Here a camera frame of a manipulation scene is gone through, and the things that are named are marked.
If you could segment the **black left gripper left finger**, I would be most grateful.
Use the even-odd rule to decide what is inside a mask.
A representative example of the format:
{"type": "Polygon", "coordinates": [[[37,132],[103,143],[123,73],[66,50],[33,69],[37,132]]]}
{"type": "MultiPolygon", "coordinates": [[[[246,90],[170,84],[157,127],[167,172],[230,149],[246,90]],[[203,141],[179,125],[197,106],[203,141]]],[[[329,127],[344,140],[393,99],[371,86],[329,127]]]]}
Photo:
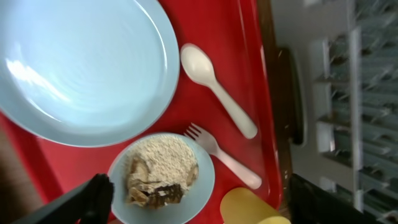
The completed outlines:
{"type": "Polygon", "coordinates": [[[62,195],[12,224],[107,224],[113,201],[114,184],[106,174],[62,195]]]}

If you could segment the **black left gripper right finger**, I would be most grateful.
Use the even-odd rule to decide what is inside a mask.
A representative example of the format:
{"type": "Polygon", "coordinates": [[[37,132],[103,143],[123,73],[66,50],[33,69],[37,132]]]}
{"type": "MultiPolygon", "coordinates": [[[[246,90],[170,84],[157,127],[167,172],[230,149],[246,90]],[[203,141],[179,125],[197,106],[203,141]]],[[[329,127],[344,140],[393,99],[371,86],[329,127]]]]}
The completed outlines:
{"type": "Polygon", "coordinates": [[[378,224],[297,174],[289,179],[289,212],[294,224],[378,224]]]}

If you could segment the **yellow plastic cup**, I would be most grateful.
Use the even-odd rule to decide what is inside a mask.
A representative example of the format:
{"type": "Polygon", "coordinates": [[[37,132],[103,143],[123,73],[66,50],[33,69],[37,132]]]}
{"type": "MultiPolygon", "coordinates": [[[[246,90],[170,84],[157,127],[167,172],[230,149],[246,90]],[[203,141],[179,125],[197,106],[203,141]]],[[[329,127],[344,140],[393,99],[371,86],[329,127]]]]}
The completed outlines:
{"type": "Polygon", "coordinates": [[[230,190],[221,200],[224,224],[291,224],[276,209],[246,188],[230,190]]]}

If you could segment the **rice and food scraps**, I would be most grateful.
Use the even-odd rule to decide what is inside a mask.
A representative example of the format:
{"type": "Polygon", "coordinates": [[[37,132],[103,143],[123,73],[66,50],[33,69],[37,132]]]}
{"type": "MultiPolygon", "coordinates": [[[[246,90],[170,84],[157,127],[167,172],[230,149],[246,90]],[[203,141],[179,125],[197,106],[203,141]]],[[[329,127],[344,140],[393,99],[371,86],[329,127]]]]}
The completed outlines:
{"type": "Polygon", "coordinates": [[[180,203],[199,175],[191,147],[165,134],[129,146],[124,168],[126,202],[150,209],[180,203]]]}

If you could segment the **light blue bowl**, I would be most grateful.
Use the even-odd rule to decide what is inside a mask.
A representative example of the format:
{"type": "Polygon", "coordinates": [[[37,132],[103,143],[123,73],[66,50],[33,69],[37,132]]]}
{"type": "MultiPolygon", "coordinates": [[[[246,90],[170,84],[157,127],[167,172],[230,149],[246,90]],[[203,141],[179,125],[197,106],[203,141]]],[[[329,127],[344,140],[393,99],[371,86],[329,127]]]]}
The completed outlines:
{"type": "Polygon", "coordinates": [[[111,208],[115,217],[123,223],[186,223],[195,217],[205,207],[215,185],[215,169],[208,153],[193,140],[174,133],[151,134],[132,144],[119,153],[108,171],[109,178],[114,184],[111,208]],[[127,203],[124,174],[127,148],[142,139],[161,134],[180,137],[191,147],[198,162],[198,178],[180,203],[169,204],[158,209],[143,208],[127,203]]]}

